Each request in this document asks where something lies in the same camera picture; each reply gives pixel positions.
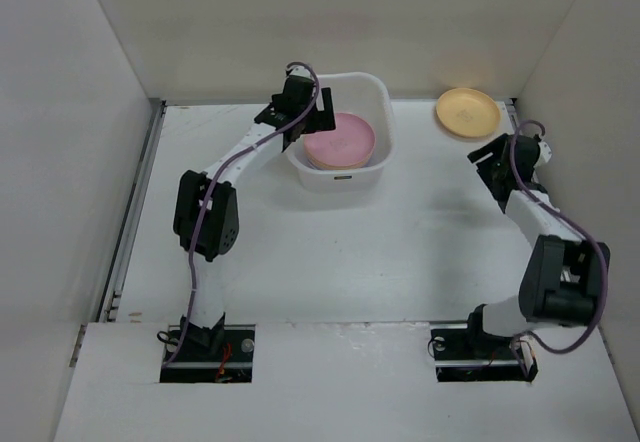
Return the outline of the pink plate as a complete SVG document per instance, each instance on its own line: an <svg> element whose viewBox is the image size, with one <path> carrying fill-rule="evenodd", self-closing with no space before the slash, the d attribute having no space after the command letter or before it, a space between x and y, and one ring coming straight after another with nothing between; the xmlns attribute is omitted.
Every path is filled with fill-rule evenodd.
<svg viewBox="0 0 640 442"><path fill-rule="evenodd" d="M353 163L372 157L376 146L376 133L364 119L349 113L335 115L336 129L305 135L303 147L311 155L329 163Z"/></svg>

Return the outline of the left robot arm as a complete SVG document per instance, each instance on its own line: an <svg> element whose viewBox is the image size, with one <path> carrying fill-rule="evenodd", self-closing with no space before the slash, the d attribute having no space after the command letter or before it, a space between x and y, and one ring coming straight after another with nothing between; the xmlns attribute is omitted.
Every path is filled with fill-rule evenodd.
<svg viewBox="0 0 640 442"><path fill-rule="evenodd" d="M193 348L206 358L224 348L225 312L206 303L195 257L212 262L233 247L239 234L241 178L260 170L301 136L335 128L331 89L321 86L309 65L292 62L286 67L282 91L271 96L238 144L208 169L188 170L181 176L173 232L187 253L191 290L180 321L180 348Z"/></svg>

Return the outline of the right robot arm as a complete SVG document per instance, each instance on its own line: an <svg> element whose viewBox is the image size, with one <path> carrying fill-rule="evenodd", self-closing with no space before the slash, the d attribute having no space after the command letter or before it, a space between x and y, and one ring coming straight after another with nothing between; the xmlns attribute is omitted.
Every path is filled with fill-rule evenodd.
<svg viewBox="0 0 640 442"><path fill-rule="evenodd" d="M482 304L469 315L463 343L474 356L485 357L543 327L582 327L591 333L603 313L609 247L553 207L546 189L534 181L535 169L550 157L541 137L512 134L468 156L532 249L517 294Z"/></svg>

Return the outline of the yellow plate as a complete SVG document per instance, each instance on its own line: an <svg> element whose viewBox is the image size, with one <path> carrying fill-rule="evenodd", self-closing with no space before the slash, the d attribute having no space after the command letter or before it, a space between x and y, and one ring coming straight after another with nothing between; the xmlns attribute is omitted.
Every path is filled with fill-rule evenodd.
<svg viewBox="0 0 640 442"><path fill-rule="evenodd" d="M443 93L435 111L447 131L468 139L490 136L501 121L497 103L483 92L469 88L454 88Z"/></svg>
<svg viewBox="0 0 640 442"><path fill-rule="evenodd" d="M360 160L354 161L353 163L337 163L331 160L329 163L326 161L320 160L311 155L307 156L310 164L320 170L352 170L352 169L360 169L366 166L366 164L370 161L371 157L361 158Z"/></svg>

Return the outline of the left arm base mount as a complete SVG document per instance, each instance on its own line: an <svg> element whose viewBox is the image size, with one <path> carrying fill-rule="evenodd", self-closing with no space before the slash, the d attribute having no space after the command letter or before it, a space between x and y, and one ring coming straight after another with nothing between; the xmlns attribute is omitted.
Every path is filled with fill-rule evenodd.
<svg viewBox="0 0 640 442"><path fill-rule="evenodd" d="M187 326L185 336L179 326L159 331L164 345L159 381L167 384L243 384L253 375L256 327L226 325L222 317L212 328Z"/></svg>

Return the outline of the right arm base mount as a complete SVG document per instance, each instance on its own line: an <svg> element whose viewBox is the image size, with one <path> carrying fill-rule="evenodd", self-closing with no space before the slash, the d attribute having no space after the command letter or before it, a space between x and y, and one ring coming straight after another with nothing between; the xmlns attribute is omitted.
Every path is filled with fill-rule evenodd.
<svg viewBox="0 0 640 442"><path fill-rule="evenodd" d="M524 382L538 375L530 343L483 331L482 306L465 321L438 321L430 325L427 351L435 363L438 382Z"/></svg>

